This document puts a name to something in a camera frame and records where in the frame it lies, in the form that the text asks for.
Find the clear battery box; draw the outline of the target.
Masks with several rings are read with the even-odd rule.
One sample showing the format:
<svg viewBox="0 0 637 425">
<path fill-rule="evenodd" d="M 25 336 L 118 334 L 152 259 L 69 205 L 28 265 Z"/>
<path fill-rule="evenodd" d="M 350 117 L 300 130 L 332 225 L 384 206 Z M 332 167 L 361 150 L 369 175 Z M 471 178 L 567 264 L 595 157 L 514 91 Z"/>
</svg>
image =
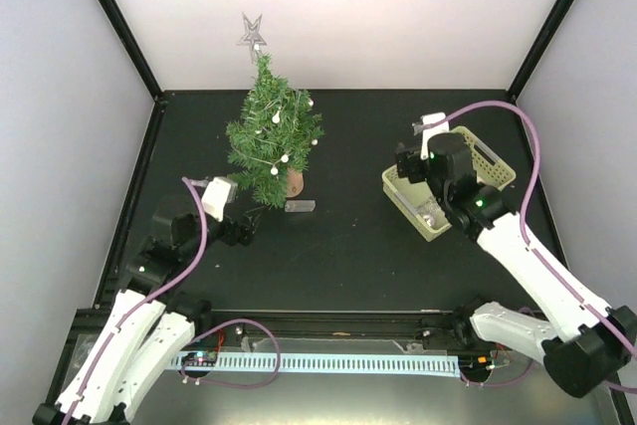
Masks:
<svg viewBox="0 0 637 425">
<path fill-rule="evenodd" d="M 313 212 L 316 205 L 314 200 L 288 200 L 284 210 L 286 213 L 308 213 Z"/>
</svg>

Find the green plastic basket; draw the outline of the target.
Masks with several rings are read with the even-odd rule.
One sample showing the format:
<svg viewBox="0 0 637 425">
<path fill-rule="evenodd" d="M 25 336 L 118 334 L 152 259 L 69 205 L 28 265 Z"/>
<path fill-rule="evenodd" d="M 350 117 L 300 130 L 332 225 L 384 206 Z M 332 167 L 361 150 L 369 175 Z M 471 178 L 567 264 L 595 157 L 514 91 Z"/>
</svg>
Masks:
<svg viewBox="0 0 637 425">
<path fill-rule="evenodd" d="M 517 174 L 469 129 L 457 126 L 428 141 L 429 176 L 411 184 L 396 165 L 381 173 L 385 195 L 428 242 L 451 228 L 475 241 L 514 211 L 504 190 Z M 436 218 L 430 228 L 422 216 Z"/>
</svg>

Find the small green christmas tree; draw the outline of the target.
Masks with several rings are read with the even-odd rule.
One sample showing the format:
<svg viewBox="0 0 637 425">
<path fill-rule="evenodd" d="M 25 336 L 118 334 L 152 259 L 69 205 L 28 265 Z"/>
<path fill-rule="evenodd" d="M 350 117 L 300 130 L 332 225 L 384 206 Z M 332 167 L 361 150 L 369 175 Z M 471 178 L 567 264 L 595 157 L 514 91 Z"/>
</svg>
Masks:
<svg viewBox="0 0 637 425">
<path fill-rule="evenodd" d="M 256 69 L 240 117 L 226 127 L 228 162 L 237 168 L 230 178 L 256 203 L 282 209 L 289 173 L 308 170 L 310 152 L 323 136 L 321 115 L 308 91 L 272 71 L 270 55 L 261 54 Z"/>
</svg>

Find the silver star tree topper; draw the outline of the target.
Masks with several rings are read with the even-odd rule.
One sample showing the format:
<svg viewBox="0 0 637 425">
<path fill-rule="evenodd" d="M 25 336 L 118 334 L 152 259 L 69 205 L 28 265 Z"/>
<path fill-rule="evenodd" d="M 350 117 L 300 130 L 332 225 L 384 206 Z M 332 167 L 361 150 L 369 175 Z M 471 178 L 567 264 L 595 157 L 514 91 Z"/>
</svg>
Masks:
<svg viewBox="0 0 637 425">
<path fill-rule="evenodd" d="M 256 63 L 262 50 L 267 46 L 262 33 L 262 17 L 260 14 L 256 19 L 251 20 L 245 13 L 242 14 L 244 32 L 237 42 L 237 46 L 248 49 L 252 63 Z"/>
</svg>

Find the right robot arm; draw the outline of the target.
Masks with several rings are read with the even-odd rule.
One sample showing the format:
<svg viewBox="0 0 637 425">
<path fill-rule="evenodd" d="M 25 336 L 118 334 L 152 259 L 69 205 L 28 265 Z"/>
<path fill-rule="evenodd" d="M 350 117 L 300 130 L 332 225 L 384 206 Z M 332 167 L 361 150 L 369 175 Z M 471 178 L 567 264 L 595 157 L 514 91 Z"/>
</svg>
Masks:
<svg viewBox="0 0 637 425">
<path fill-rule="evenodd" d="M 424 182 L 452 227 L 497 260 L 528 293 L 542 319 L 485 303 L 455 319 L 455 341 L 497 342 L 539 362 L 566 394 L 581 398 L 627 365 L 636 315 L 584 286 L 526 227 L 503 192 L 481 180 L 462 134 L 442 132 L 427 147 L 398 146 L 399 177 Z"/>
</svg>

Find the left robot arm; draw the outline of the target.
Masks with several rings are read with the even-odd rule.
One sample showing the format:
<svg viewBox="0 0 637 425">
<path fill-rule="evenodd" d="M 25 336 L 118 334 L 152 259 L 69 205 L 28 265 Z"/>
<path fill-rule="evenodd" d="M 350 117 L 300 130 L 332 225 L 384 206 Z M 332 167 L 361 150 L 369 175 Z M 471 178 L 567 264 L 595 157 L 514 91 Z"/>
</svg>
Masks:
<svg viewBox="0 0 637 425">
<path fill-rule="evenodd" d="M 163 198 L 87 359 L 33 423 L 130 423 L 176 353 L 212 336 L 211 304 L 177 292 L 178 284 L 214 242 L 250 245 L 258 221 L 258 211 L 216 219 L 197 195 Z"/>
</svg>

